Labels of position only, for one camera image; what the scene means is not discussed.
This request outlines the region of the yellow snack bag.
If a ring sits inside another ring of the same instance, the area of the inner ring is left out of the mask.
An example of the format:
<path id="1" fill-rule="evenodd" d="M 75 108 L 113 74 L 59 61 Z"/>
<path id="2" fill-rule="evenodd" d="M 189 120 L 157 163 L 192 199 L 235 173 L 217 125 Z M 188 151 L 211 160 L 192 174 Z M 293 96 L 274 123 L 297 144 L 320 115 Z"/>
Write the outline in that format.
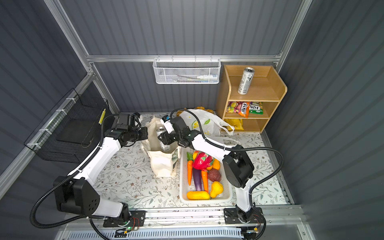
<path id="1" fill-rule="evenodd" d="M 224 119 L 226 123 L 233 126 L 236 131 L 243 131 L 243 119 Z"/>

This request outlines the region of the green candy bag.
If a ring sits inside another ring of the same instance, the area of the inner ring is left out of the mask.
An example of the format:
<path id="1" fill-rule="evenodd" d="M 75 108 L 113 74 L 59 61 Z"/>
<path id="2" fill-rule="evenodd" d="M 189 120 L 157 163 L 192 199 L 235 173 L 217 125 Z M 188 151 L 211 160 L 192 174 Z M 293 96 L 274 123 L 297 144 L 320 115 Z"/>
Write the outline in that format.
<path id="1" fill-rule="evenodd" d="M 261 102 L 250 102 L 249 113 L 255 115 L 263 115 L 263 103 Z"/>

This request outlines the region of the left orange carrot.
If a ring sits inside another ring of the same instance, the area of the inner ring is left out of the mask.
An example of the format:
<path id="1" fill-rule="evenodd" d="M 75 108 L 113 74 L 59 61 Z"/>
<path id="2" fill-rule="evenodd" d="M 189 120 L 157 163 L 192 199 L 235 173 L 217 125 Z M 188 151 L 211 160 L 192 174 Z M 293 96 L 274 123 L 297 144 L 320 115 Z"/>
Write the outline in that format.
<path id="1" fill-rule="evenodd" d="M 188 160 L 187 161 L 188 184 L 190 186 L 192 183 L 192 175 L 193 175 L 193 163 L 194 163 L 193 154 L 187 152 L 187 160 Z"/>

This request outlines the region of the pink dragon fruit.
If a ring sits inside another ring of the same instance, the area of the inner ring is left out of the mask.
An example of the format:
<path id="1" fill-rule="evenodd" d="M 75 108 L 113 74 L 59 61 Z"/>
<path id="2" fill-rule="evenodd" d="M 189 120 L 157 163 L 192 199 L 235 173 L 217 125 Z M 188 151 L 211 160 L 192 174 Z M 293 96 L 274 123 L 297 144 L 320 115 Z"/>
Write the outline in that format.
<path id="1" fill-rule="evenodd" d="M 213 160 L 214 158 L 204 152 L 200 152 L 197 156 L 197 158 L 194 160 L 193 168 L 197 170 L 204 170 L 210 171 L 213 167 Z"/>

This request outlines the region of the cream canvas tote bag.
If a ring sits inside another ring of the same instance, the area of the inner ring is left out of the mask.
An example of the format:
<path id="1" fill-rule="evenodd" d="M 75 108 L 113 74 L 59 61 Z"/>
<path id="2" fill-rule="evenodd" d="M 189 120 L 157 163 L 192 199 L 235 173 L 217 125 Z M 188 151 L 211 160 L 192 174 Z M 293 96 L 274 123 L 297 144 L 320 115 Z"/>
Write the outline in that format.
<path id="1" fill-rule="evenodd" d="M 142 150 L 150 158 L 151 168 L 157 178 L 175 177 L 181 158 L 181 148 L 177 143 L 164 145 L 158 136 L 165 132 L 161 119 L 155 116 L 145 124 L 148 129 L 148 139 L 142 141 Z"/>

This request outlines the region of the silver drink can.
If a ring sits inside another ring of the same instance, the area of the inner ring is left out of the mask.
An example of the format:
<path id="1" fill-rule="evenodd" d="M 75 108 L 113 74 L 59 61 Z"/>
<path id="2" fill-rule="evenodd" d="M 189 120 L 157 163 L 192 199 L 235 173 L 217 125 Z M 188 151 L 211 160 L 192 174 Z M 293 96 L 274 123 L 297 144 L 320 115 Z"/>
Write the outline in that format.
<path id="1" fill-rule="evenodd" d="M 166 133 L 166 129 L 163 126 L 157 128 L 156 133 L 158 136 L 158 140 L 160 142 L 160 147 L 163 152 L 169 152 L 171 150 L 171 146 L 167 145 L 163 142 L 163 133 Z"/>
<path id="2" fill-rule="evenodd" d="M 252 83 L 252 79 L 254 77 L 255 70 L 253 68 L 247 67 L 243 71 L 242 79 L 239 83 L 238 93 L 241 95 L 247 94 L 250 85 Z"/>

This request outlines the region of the white plastic produce basket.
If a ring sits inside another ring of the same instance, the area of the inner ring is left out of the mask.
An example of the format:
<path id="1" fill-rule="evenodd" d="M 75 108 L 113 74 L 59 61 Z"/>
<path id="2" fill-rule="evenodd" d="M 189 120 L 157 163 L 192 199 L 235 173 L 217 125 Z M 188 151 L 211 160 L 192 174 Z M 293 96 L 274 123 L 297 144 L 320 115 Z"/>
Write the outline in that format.
<path id="1" fill-rule="evenodd" d="M 181 150 L 180 161 L 180 199 L 184 204 L 208 206 L 232 200 L 232 186 L 220 161 L 190 148 Z"/>

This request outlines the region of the orange pink candy bag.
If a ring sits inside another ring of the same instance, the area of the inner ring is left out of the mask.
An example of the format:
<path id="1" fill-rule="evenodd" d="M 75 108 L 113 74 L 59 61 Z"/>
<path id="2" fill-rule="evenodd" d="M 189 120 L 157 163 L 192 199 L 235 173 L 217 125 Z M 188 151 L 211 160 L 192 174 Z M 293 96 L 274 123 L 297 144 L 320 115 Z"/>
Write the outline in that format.
<path id="1" fill-rule="evenodd" d="M 250 102 L 229 102 L 227 105 L 227 113 L 236 113 L 244 118 L 249 117 Z"/>

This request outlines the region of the yellow pear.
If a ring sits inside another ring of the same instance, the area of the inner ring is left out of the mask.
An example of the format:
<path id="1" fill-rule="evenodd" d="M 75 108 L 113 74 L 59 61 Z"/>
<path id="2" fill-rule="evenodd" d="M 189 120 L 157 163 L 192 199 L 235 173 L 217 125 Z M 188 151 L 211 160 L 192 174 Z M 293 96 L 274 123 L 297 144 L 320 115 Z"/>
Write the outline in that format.
<path id="1" fill-rule="evenodd" d="M 223 185 L 220 182 L 215 181 L 212 183 L 212 186 L 211 186 L 210 197 L 216 198 L 218 195 L 222 194 L 223 191 L 224 191 Z"/>

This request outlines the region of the toothpaste tube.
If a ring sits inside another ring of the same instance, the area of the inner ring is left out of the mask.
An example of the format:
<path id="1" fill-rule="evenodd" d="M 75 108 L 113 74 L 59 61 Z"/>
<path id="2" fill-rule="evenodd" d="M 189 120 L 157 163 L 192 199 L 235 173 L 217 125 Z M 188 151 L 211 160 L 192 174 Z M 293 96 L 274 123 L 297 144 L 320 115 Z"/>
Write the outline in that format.
<path id="1" fill-rule="evenodd" d="M 200 75 L 200 76 L 182 76 L 178 75 L 179 78 L 187 79 L 188 81 L 200 81 L 200 82 L 217 82 L 218 75 Z"/>

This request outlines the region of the purple eggplant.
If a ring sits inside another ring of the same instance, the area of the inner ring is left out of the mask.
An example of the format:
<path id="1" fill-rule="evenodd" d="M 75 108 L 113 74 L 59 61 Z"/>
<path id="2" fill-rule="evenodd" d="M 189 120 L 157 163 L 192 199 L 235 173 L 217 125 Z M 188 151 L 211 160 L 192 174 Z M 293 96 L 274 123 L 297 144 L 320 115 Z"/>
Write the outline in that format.
<path id="1" fill-rule="evenodd" d="M 202 191 L 203 187 L 202 187 L 201 170 L 197 170 L 197 169 L 193 168 L 193 180 L 194 180 L 196 191 Z"/>

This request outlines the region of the white lemon-print plastic bag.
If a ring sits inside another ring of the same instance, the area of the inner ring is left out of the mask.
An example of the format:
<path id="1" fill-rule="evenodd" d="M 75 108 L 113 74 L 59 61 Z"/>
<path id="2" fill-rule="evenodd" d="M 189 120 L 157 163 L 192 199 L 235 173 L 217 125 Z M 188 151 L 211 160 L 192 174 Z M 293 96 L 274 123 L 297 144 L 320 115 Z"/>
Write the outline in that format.
<path id="1" fill-rule="evenodd" d="M 200 131 L 202 126 L 203 132 L 206 137 L 219 137 L 221 131 L 232 136 L 235 128 L 222 120 L 215 114 L 199 109 L 189 109 L 188 112 L 183 111 L 179 115 L 190 130 Z"/>

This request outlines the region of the wooden shelf unit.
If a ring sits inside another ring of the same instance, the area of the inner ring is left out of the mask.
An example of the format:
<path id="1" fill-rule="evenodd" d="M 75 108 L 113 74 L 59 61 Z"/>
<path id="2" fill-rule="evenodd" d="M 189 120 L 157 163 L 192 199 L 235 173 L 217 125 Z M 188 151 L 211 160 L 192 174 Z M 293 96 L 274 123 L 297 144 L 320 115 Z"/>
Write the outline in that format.
<path id="1" fill-rule="evenodd" d="M 255 70 L 249 91 L 238 93 L 238 87 L 246 66 L 225 65 L 216 103 L 216 114 L 223 120 L 242 119 L 244 132 L 261 133 L 286 95 L 288 88 L 272 66 L 251 66 Z M 229 102 L 259 102 L 263 114 L 250 114 L 248 118 L 237 113 L 228 113 Z"/>

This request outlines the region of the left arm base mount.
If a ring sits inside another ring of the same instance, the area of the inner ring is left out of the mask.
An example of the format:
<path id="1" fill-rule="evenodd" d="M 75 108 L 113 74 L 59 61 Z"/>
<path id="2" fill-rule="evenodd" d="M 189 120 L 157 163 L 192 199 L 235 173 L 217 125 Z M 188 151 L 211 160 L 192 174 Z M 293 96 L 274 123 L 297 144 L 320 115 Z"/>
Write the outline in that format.
<path id="1" fill-rule="evenodd" d="M 127 216 L 119 218 L 108 218 L 104 220 L 104 228 L 139 228 L 144 225 L 146 219 L 146 211 L 129 211 Z"/>

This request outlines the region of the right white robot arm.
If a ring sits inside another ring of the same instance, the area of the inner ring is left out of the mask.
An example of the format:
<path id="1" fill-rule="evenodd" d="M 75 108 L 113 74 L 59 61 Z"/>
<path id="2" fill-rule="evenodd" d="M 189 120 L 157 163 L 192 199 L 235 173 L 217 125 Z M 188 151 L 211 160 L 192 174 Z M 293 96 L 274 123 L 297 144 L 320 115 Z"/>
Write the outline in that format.
<path id="1" fill-rule="evenodd" d="M 236 190 L 236 207 L 243 213 L 249 213 L 253 207 L 250 196 L 255 168 L 245 149 L 240 145 L 230 147 L 211 140 L 205 136 L 202 125 L 199 125 L 199 130 L 191 130 L 181 117 L 165 115 L 161 122 L 167 131 L 159 137 L 163 144 L 177 142 L 181 147 L 198 150 L 222 163 L 228 182 Z"/>

